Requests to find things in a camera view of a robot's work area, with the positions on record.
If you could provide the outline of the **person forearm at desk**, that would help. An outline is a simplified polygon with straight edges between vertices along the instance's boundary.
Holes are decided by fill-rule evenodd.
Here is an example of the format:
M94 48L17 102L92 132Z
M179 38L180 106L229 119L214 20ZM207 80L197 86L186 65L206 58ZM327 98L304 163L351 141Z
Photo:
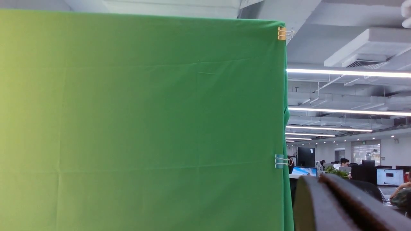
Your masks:
M389 202L391 205L405 211L406 216L411 214L411 181L400 185L395 192L390 196Z

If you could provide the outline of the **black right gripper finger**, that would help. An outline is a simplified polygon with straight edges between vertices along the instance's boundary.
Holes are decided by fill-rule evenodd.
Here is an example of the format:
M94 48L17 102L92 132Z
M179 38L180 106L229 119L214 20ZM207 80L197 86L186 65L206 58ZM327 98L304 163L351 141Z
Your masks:
M333 174L293 179L295 231L409 231L405 210L386 202L376 185Z

